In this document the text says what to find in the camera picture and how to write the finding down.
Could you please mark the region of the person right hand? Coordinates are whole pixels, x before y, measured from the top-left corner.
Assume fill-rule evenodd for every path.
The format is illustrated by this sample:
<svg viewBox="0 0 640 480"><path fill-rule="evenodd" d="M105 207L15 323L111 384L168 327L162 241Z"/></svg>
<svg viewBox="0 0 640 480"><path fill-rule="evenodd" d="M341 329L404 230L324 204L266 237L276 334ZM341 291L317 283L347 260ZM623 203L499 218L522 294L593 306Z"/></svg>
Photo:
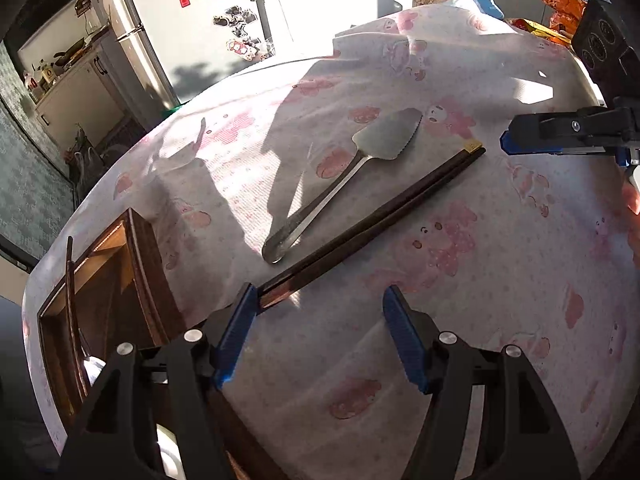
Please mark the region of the person right hand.
<svg viewBox="0 0 640 480"><path fill-rule="evenodd" d="M640 266L639 192L626 174L623 176L622 201L629 210L628 214L626 214L628 224L627 243L632 251L634 266L638 268Z"/></svg>

